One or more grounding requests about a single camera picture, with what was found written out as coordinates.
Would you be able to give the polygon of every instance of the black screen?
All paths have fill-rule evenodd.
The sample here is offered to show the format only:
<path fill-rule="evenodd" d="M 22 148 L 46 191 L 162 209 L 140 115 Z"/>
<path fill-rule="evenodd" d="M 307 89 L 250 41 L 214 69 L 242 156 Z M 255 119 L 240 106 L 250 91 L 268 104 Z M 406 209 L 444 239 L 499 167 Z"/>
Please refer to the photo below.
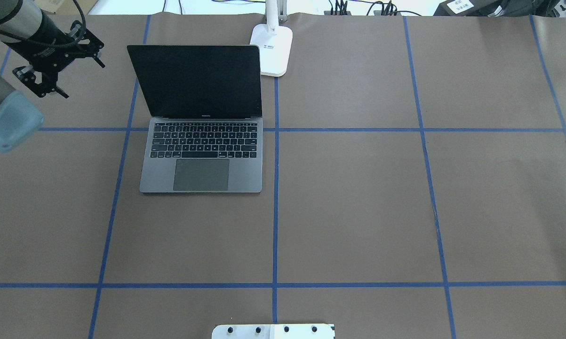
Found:
<path fill-rule="evenodd" d="M 152 116 L 262 116 L 257 46 L 128 46 Z"/>

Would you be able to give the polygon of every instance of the blue tape line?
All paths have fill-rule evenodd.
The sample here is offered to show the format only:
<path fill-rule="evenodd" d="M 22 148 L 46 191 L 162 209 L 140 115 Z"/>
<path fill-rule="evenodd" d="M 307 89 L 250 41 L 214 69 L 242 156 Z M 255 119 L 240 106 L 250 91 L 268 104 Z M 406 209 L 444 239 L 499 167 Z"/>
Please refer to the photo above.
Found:
<path fill-rule="evenodd" d="M 272 220 L 272 323 L 278 321 L 279 274 L 279 78 L 274 78 L 274 211 Z"/>
<path fill-rule="evenodd" d="M 143 44 L 147 42 L 147 35 L 149 34 L 149 23 L 151 22 L 151 15 L 147 15 L 145 22 L 145 33 L 143 35 Z M 118 198 L 120 196 L 120 186 L 122 183 L 122 175 L 124 172 L 124 163 L 126 162 L 126 152 L 128 150 L 128 140 L 130 139 L 130 128 L 132 126 L 132 117 L 134 116 L 134 108 L 136 105 L 136 94 L 138 92 L 138 79 L 134 83 L 134 91 L 132 92 L 132 100 L 130 101 L 130 112 L 128 113 L 128 124 L 126 125 L 126 136 L 124 137 L 124 145 L 122 147 L 122 156 L 120 159 L 120 169 L 118 171 L 118 178 L 115 183 L 115 192 L 113 193 L 113 204 L 111 206 L 111 214 L 109 216 L 109 225 L 107 229 L 107 236 L 105 238 L 103 259 L 101 261 L 101 270 L 98 278 L 98 287 L 96 288 L 95 303 L 93 307 L 93 317 L 91 318 L 91 325 L 88 331 L 88 339 L 93 339 L 94 329 L 96 325 L 96 315 L 98 314 L 98 306 L 101 302 L 102 285 L 105 277 L 105 267 L 107 266 L 107 257 L 109 254 L 109 244 L 111 243 L 111 234 L 113 231 L 113 222 L 115 221 L 115 210 L 118 205 Z"/>
<path fill-rule="evenodd" d="M 39 131 L 149 131 L 147 127 L 41 127 Z M 296 127 L 279 128 L 265 127 L 266 132 L 517 132 L 517 133 L 563 133 L 563 129 L 503 129 L 503 128 L 467 128 L 467 127 Z"/>
<path fill-rule="evenodd" d="M 0 67 L 0 76 L 3 76 L 5 72 L 5 67 L 7 66 L 7 60 L 9 60 L 9 56 L 11 54 L 11 47 L 7 48 L 7 52 L 5 53 L 5 58 L 3 59 L 3 65 Z"/>
<path fill-rule="evenodd" d="M 395 288 L 395 287 L 444 287 L 441 282 L 282 282 L 279 288 Z"/>
<path fill-rule="evenodd" d="M 442 279 L 444 279 L 444 291 L 446 292 L 446 306 L 448 308 L 448 321 L 450 322 L 450 334 L 452 339 L 456 339 L 456 330 L 454 326 L 454 315 L 452 311 L 452 301 L 450 298 L 450 288 L 448 288 L 448 275 L 446 273 L 446 259 L 444 258 L 444 246 L 442 244 L 442 232 L 439 227 L 438 207 L 435 201 L 435 192 L 433 191 L 433 180 L 431 179 L 431 167 L 429 166 L 429 155 L 427 154 L 427 141 L 425 140 L 425 131 L 423 130 L 423 116 L 421 114 L 421 101 L 419 99 L 419 91 L 416 86 L 416 73 L 415 65 L 412 58 L 412 48 L 410 47 L 410 34 L 408 30 L 408 21 L 406 17 L 404 20 L 404 30 L 406 35 L 406 48 L 408 51 L 408 61 L 410 64 L 410 76 L 412 77 L 412 89 L 415 96 L 416 114 L 419 120 L 419 127 L 421 129 L 421 144 L 423 146 L 423 157 L 425 159 L 425 170 L 427 171 L 427 183 L 429 184 L 429 196 L 431 197 L 431 206 L 433 207 L 433 216 L 435 219 L 435 228 L 438 233 L 438 251 L 439 261 L 442 268 Z"/>
<path fill-rule="evenodd" d="M 566 286 L 566 281 L 477 281 L 449 282 L 450 287 L 516 287 L 516 286 Z"/>
<path fill-rule="evenodd" d="M 563 127 L 563 133 L 566 139 L 566 123 L 565 118 L 563 118 L 563 112 L 561 111 L 561 106 L 558 104 L 557 94 L 554 91 L 554 86 L 550 79 L 550 74 L 548 73 L 548 68 L 546 62 L 544 61 L 544 55 L 542 54 L 542 48 L 540 46 L 540 40 L 538 39 L 538 33 L 536 31 L 536 25 L 534 24 L 534 17 L 530 15 L 530 25 L 532 26 L 532 33 L 534 34 L 534 40 L 536 41 L 536 47 L 538 49 L 538 56 L 540 56 L 540 63 L 542 64 L 542 70 L 544 70 L 544 76 L 547 79 L 548 88 L 550 88 L 550 93 L 552 95 L 552 100 L 554 101 L 554 106 L 557 109 L 558 118 L 561 120 L 561 126 Z"/>
<path fill-rule="evenodd" d="M 241 282 L 241 283 L 104 283 L 105 288 L 272 288 L 269 282 Z"/>
<path fill-rule="evenodd" d="M 418 128 L 403 127 L 298 127 L 298 128 L 280 128 L 281 132 L 418 132 Z"/>
<path fill-rule="evenodd" d="M 96 288 L 97 283 L 0 282 L 0 288 Z"/>
<path fill-rule="evenodd" d="M 107 132 L 124 132 L 128 131 L 126 127 L 41 127 L 39 131 L 55 132 L 55 131 L 107 131 Z"/>
<path fill-rule="evenodd" d="M 519 287 L 564 286 L 566 281 L 467 281 L 467 282 L 280 282 L 278 288 L 427 288 L 427 287 Z M 0 288 L 97 288 L 98 283 L 0 282 Z M 241 283 L 103 283 L 102 290 L 111 289 L 210 289 L 210 288 L 272 288 L 269 282 Z"/>

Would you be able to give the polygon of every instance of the laptop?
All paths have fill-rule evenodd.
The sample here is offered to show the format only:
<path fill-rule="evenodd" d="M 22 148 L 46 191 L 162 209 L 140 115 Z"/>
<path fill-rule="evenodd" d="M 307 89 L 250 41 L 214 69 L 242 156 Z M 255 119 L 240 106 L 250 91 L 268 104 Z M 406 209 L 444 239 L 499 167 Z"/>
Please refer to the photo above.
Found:
<path fill-rule="evenodd" d="M 130 45 L 151 120 L 142 193 L 262 190 L 259 48 Z"/>

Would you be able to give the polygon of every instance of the white label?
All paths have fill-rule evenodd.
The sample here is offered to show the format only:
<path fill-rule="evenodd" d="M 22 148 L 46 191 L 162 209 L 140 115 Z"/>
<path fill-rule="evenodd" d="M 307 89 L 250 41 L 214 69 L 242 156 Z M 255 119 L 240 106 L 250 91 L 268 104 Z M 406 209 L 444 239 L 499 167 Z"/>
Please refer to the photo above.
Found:
<path fill-rule="evenodd" d="M 459 14 L 474 7 L 469 0 L 455 0 L 453 2 L 449 2 L 447 5 L 448 8 L 452 9 L 455 14 Z"/>

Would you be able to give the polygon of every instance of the laptop key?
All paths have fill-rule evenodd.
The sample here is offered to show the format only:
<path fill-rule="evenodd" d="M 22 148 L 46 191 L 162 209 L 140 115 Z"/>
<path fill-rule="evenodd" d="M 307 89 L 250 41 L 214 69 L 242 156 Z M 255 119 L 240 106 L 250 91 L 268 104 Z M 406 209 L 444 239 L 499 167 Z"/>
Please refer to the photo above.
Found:
<path fill-rule="evenodd" d="M 218 152 L 183 152 L 182 157 L 218 157 Z"/>

